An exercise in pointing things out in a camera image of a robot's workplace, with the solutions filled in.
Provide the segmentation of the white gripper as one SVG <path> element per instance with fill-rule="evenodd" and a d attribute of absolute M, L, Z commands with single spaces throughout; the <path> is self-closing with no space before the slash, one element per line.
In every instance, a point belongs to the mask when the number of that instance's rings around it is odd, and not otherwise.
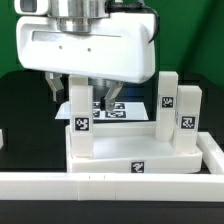
<path fill-rule="evenodd" d="M 142 83 L 155 73 L 154 27 L 152 14 L 113 13 L 93 21 L 89 33 L 66 33 L 53 18 L 23 16 L 16 26 L 18 58 L 26 69 L 48 71 L 55 102 L 64 101 L 61 73 L 117 80 L 100 100 L 100 110 L 111 112 L 121 81 Z"/>

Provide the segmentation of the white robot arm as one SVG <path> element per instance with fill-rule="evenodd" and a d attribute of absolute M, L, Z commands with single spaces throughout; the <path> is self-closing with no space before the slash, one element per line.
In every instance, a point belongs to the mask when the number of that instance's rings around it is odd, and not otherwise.
<path fill-rule="evenodd" d="M 159 15 L 142 2 L 14 0 L 17 54 L 26 69 L 109 82 L 101 108 L 111 111 L 122 84 L 155 73 Z"/>

